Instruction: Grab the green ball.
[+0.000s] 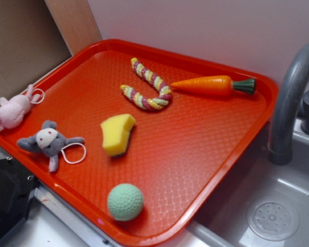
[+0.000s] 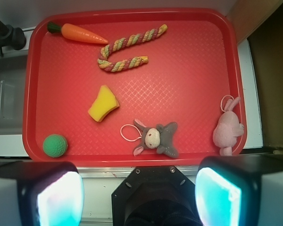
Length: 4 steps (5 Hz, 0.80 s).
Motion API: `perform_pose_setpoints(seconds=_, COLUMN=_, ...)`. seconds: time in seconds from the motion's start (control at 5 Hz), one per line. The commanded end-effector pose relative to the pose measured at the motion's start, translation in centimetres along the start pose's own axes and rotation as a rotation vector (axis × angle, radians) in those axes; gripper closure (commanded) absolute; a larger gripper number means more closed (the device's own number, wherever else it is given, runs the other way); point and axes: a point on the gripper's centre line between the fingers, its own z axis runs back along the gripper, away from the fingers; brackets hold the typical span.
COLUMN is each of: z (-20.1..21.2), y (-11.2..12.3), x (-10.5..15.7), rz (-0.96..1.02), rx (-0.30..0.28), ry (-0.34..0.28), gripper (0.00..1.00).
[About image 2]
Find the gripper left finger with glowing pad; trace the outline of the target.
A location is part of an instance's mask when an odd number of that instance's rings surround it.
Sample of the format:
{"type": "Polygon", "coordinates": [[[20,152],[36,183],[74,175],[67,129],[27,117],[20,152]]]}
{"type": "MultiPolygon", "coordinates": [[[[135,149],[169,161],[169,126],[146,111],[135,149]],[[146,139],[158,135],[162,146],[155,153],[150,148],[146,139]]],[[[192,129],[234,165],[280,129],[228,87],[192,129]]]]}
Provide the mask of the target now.
{"type": "Polygon", "coordinates": [[[0,226],[78,226],[82,212],[74,164],[0,161],[0,226]]]}

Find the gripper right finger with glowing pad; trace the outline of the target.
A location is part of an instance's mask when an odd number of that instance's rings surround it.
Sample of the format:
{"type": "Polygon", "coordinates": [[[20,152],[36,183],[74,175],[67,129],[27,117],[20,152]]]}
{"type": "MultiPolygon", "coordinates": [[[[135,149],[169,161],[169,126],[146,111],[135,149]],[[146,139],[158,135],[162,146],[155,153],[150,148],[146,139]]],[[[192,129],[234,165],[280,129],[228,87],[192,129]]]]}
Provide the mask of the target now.
{"type": "Polygon", "coordinates": [[[283,155],[206,157],[195,199],[205,226],[283,226],[283,155]]]}

